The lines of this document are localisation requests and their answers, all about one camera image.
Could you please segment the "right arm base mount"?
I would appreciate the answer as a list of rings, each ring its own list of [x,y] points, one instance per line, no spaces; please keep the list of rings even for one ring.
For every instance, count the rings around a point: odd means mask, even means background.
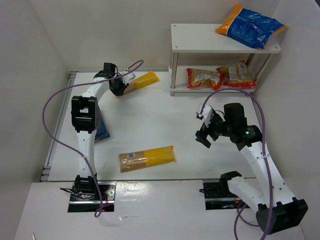
[[[204,180],[199,192],[204,195],[207,211],[236,209],[243,202],[233,193],[225,191],[218,180]]]

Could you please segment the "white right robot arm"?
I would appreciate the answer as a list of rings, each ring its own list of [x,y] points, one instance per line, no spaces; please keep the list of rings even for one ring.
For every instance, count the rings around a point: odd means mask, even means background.
[[[221,175],[224,189],[247,204],[255,213],[258,226],[269,235],[300,224],[308,205],[297,199],[288,188],[275,166],[267,145],[262,143],[262,133],[256,125],[248,125],[244,107],[240,103],[224,105],[221,117],[211,106],[200,104],[196,118],[202,126],[195,134],[196,141],[209,148],[207,137],[216,141],[227,137],[245,157],[260,185],[260,190],[251,186],[237,171]]]

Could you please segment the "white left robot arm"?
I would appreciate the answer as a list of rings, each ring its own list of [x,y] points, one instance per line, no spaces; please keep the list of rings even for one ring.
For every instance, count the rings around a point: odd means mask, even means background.
[[[79,165],[73,191],[83,198],[100,196],[94,160],[95,137],[102,122],[99,100],[108,90],[121,96],[135,77],[128,69],[118,72],[115,64],[106,62],[103,69],[94,75],[88,89],[71,99],[71,123],[76,131],[79,155],[84,159],[84,163]]]

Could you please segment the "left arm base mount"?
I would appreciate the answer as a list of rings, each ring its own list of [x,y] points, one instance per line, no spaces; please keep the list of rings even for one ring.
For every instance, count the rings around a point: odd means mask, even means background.
[[[114,212],[115,198],[116,198],[116,182],[99,182],[99,189],[101,191],[103,209],[102,212]],[[83,193],[76,192],[75,187],[64,188],[60,190],[69,194],[68,212],[69,213],[89,213],[95,212],[100,206],[100,198],[97,193]]]

